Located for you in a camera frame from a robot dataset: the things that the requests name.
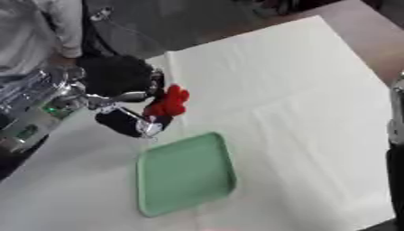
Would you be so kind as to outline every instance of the white tablecloth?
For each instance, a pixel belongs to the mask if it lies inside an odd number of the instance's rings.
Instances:
[[[188,112],[157,143],[75,115],[0,184],[0,230],[346,231],[392,216],[388,91],[320,17],[150,63],[189,89]],[[232,153],[234,193],[142,217],[131,186],[139,151],[211,131]]]

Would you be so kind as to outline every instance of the table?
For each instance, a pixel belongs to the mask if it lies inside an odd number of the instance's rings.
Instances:
[[[303,13],[268,19],[256,27],[231,28],[212,41],[313,15],[321,15],[386,84],[404,70],[404,31],[360,0],[345,0]]]

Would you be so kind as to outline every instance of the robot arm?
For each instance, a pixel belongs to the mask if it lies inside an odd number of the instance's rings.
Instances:
[[[82,67],[86,71],[37,69],[21,81],[0,86],[0,148],[23,152],[83,107],[95,111],[101,125],[136,138],[153,137],[173,116],[184,112],[172,113],[173,106],[182,108],[186,100],[172,101],[164,91],[163,73],[143,60],[111,57],[82,63]],[[138,103],[147,98],[154,98],[146,107],[153,108],[152,113],[145,109],[138,114],[119,106],[120,102]]]

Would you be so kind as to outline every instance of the person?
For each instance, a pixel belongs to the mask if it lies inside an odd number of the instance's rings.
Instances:
[[[50,62],[74,64],[82,54],[81,0],[1,0],[0,33],[0,83]]]

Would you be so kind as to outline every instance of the gray floor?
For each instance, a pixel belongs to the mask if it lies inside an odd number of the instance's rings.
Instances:
[[[259,23],[248,6],[231,0],[88,0],[90,10],[114,8],[112,22],[97,23],[120,52],[143,58],[209,41],[229,25]]]
[[[385,0],[381,13],[392,20],[395,24],[404,28],[404,1]]]

